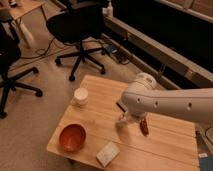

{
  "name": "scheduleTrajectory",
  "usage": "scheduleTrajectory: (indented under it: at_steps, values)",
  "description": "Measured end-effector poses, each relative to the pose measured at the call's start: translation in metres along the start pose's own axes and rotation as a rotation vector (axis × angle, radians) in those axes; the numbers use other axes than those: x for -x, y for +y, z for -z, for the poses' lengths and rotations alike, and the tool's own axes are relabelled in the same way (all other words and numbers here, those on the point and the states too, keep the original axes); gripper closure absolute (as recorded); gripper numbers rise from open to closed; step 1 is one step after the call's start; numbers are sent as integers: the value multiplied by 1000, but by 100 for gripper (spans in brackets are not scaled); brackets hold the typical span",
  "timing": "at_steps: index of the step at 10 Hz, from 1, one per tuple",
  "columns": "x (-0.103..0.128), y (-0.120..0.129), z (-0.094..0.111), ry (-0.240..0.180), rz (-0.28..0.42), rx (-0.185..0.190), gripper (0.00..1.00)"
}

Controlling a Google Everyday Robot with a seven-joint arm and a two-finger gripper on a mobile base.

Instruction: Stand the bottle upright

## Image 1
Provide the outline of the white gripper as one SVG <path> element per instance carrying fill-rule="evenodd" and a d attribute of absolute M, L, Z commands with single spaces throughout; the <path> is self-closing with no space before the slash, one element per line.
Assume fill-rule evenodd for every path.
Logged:
<path fill-rule="evenodd" d="M 127 124 L 130 123 L 139 123 L 140 121 L 140 130 L 144 136 L 147 136 L 149 134 L 148 126 L 146 117 L 147 113 L 142 113 L 141 115 L 132 115 L 129 112 L 126 112 L 124 116 L 120 116 L 116 122 L 115 126 L 117 128 L 123 128 Z"/>

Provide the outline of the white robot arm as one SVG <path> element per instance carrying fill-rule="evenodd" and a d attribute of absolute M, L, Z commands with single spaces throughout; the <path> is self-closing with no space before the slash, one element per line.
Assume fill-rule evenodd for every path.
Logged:
<path fill-rule="evenodd" d="M 152 75 L 136 75 L 121 94 L 126 111 L 116 121 L 117 128 L 142 122 L 148 112 L 213 126 L 213 88 L 157 90 L 156 86 Z"/>

